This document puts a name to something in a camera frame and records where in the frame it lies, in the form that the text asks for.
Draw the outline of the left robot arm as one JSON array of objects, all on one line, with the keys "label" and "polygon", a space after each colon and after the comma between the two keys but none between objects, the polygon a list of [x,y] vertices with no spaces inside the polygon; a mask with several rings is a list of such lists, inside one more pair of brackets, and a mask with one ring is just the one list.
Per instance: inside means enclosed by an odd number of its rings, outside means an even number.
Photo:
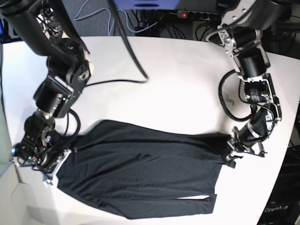
[{"label": "left robot arm", "polygon": [[[255,145],[259,147],[257,155],[264,157],[263,142],[282,119],[281,104],[267,71],[270,61],[263,48],[262,37],[263,31],[292,4],[292,0],[235,0],[222,13],[218,28],[205,38],[209,42],[218,35],[220,46],[233,64],[233,70],[222,77],[218,86],[222,108],[232,120],[245,122],[243,128],[233,129],[233,135],[227,141],[223,160],[229,167],[235,167],[235,160],[244,153],[254,155]],[[251,109],[251,113],[241,119],[230,113],[222,94],[226,79],[233,74],[244,86],[242,102]]]}]

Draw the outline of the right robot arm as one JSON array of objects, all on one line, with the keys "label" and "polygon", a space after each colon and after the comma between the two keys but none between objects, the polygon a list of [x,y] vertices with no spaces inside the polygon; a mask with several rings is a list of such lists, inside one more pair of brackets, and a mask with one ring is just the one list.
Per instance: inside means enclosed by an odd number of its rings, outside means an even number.
[{"label": "right robot arm", "polygon": [[12,148],[19,166],[42,173],[52,185],[71,150],[70,137],[55,131],[55,120],[69,114],[93,72],[90,52],[60,0],[3,0],[0,12],[37,55],[45,56],[48,73],[34,94],[37,110],[24,123],[24,136]]}]

